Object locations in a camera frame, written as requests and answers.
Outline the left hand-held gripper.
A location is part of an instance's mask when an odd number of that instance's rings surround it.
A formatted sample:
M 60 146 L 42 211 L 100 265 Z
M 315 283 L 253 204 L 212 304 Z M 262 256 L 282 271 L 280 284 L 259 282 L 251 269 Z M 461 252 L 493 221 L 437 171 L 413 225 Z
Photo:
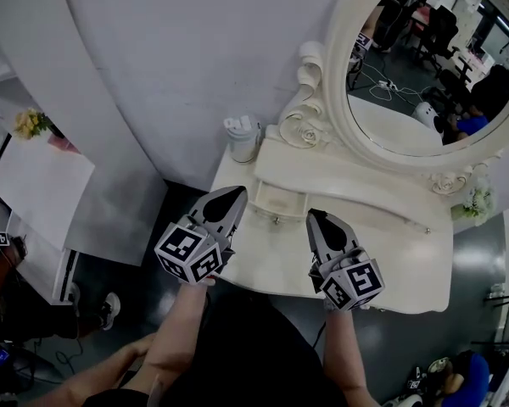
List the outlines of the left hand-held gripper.
M 221 274 L 235 254 L 232 238 L 247 202 L 244 186 L 223 187 L 199 198 L 178 222 L 167 226 L 155 245 L 162 268 L 191 285 Z

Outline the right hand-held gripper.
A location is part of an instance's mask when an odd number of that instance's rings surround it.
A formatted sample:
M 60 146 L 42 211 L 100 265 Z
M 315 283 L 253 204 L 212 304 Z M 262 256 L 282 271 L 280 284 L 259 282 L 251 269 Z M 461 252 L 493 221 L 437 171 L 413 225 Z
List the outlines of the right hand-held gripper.
M 305 224 L 312 252 L 309 277 L 330 309 L 358 308 L 385 289 L 377 261 L 349 224 L 319 209 L 309 209 Z

